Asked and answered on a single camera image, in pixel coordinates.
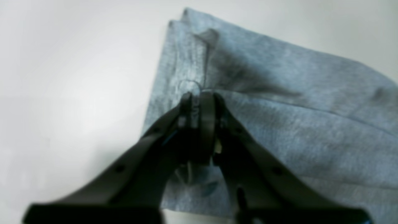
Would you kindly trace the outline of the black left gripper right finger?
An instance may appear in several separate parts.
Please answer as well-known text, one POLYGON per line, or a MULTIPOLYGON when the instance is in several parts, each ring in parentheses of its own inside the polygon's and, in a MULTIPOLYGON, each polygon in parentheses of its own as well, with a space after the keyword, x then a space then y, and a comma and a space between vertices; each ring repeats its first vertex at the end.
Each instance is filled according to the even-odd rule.
POLYGON ((222 97, 190 96, 190 161, 219 166, 239 224, 372 224, 362 209, 344 207, 305 185, 263 148, 222 97))

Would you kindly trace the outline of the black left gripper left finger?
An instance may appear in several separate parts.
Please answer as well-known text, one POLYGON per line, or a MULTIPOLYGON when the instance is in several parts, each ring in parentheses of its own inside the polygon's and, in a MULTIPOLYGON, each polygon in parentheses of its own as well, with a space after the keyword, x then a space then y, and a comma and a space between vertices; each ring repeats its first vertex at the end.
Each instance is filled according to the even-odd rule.
POLYGON ((199 95, 185 93, 94 180, 59 200, 32 204, 24 224, 162 224, 167 181, 199 164, 199 95))

